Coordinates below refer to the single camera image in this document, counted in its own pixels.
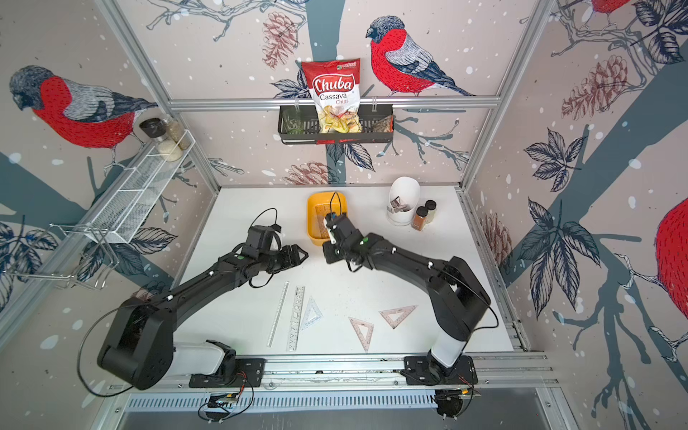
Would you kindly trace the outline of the long pink ruler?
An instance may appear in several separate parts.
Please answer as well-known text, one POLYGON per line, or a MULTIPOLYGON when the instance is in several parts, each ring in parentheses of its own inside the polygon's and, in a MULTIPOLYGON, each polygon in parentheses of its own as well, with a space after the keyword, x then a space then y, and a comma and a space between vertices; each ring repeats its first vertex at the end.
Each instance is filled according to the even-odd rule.
POLYGON ((317 204, 315 206, 315 221, 316 221, 316 231, 318 233, 319 238, 321 238, 320 232, 319 232, 319 226, 318 222, 321 217, 327 217, 327 215, 330 213, 330 207, 328 204, 317 204))

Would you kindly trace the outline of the blue clear set square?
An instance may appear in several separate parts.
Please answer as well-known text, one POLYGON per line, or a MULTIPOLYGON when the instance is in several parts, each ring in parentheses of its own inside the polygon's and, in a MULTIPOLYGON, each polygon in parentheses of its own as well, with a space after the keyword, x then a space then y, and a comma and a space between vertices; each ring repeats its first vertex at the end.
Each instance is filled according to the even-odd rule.
POLYGON ((300 331, 305 331, 312 327, 314 324, 318 323, 323 318, 323 314, 317 306, 317 302, 313 297, 310 297, 307 305, 306 311, 304 312, 303 320, 300 324, 300 331))

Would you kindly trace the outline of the thin clear straight ruler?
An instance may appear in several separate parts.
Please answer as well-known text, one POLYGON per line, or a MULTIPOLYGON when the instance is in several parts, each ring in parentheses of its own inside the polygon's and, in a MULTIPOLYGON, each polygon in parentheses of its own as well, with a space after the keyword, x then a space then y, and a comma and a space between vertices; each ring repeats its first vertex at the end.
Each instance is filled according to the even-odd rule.
POLYGON ((285 300, 286 300, 286 296, 287 296, 287 293, 288 293, 288 287, 289 287, 289 286, 290 286, 290 282, 289 282, 289 281, 285 281, 285 284, 284 284, 284 286, 283 286, 281 295, 279 296, 279 301, 278 301, 277 309, 276 309, 276 312, 275 312, 275 315, 274 315, 274 319, 273 319, 273 321, 272 321, 272 326, 271 326, 271 329, 270 329, 270 332, 269 332, 269 336, 268 336, 268 340, 267 340, 267 343, 266 343, 266 346, 267 346, 268 349, 272 348, 272 345, 273 345, 273 342, 274 342, 274 337, 275 337, 275 334, 276 334, 276 331, 277 331, 279 322, 280 322, 280 320, 281 320, 281 313, 282 313, 282 310, 283 310, 283 307, 284 307, 284 303, 285 303, 285 300))

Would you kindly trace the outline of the pink triangle set square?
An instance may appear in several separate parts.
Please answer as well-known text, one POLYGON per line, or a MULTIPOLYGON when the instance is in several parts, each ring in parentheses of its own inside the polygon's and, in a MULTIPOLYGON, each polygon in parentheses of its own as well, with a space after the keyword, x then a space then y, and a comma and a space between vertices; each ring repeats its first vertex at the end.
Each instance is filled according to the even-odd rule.
POLYGON ((349 322, 356 333, 363 350, 368 352, 374 333, 374 324, 353 317, 349 317, 349 322))

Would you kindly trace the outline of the clear blue protractor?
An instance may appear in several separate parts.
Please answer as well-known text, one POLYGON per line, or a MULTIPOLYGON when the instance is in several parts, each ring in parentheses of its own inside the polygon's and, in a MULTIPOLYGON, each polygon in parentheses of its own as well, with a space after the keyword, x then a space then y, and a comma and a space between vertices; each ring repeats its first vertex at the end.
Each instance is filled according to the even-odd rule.
POLYGON ((319 226, 319 232, 320 232, 322 239, 326 240, 326 241, 331 241, 331 234, 330 234, 330 231, 327 227, 327 219, 325 217, 320 218, 320 220, 318 222, 318 226, 319 226))

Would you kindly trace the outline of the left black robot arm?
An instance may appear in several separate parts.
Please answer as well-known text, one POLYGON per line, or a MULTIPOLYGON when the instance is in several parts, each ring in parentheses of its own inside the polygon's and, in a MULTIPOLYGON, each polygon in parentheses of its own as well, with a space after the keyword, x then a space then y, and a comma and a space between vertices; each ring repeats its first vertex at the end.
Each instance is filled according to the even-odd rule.
POLYGON ((261 272, 274 275, 298 267, 307 258, 308 252, 298 245, 256 256, 228 253, 168 294, 148 301, 127 299, 116 310, 97 358, 98 366, 136 389, 151 388, 172 367, 174 332, 180 324, 261 272))

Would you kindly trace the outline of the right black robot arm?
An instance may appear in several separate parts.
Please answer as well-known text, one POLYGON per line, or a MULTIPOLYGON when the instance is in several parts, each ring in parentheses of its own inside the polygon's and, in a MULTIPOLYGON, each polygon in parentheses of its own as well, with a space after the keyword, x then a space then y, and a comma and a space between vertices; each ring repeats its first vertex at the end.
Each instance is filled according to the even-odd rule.
POLYGON ((491 299, 469 265, 454 256, 432 259, 397 247, 382 236, 345 227, 329 227, 322 248, 327 263, 344 261, 351 272, 365 267, 391 274, 428 295, 442 330, 429 351, 431 365, 448 373, 463 356, 478 324, 491 310, 491 299))

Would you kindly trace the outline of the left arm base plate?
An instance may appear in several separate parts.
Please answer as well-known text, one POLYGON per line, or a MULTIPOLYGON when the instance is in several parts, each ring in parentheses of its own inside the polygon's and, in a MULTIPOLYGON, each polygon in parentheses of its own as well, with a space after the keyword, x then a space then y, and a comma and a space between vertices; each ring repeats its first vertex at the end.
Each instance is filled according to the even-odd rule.
POLYGON ((265 358, 226 358, 213 374, 192 374, 189 387, 193 389, 258 388, 263 380, 265 358))

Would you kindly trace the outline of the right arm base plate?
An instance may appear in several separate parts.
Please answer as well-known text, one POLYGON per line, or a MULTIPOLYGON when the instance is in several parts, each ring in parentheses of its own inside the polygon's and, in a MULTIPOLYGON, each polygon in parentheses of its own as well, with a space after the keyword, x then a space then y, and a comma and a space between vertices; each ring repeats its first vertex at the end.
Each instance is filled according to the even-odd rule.
POLYGON ((408 385, 475 385, 478 383, 473 358, 461 355, 451 367, 444 367, 431 354, 406 356, 400 375, 408 385))

